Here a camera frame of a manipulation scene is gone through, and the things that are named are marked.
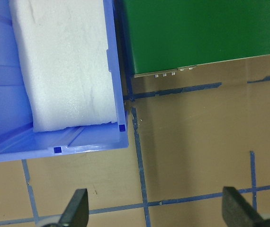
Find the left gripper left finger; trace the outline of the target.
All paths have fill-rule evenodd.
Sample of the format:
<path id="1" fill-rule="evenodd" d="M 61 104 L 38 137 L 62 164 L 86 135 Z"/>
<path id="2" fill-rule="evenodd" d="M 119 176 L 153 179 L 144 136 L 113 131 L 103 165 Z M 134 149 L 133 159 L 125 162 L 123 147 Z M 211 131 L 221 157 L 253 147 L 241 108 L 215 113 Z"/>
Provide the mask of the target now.
<path id="1" fill-rule="evenodd" d="M 77 189 L 58 224 L 61 227 L 86 227 L 89 221 L 89 202 L 87 189 Z"/>

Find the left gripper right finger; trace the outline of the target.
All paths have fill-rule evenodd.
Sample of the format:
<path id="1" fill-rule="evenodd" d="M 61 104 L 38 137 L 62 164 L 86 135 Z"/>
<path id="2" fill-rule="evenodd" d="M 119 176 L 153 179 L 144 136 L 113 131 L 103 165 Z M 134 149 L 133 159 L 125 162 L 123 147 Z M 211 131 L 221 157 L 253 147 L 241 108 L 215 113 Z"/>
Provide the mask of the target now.
<path id="1" fill-rule="evenodd" d="M 264 219 L 234 187 L 223 187 L 222 217 L 228 227 L 258 227 Z"/>

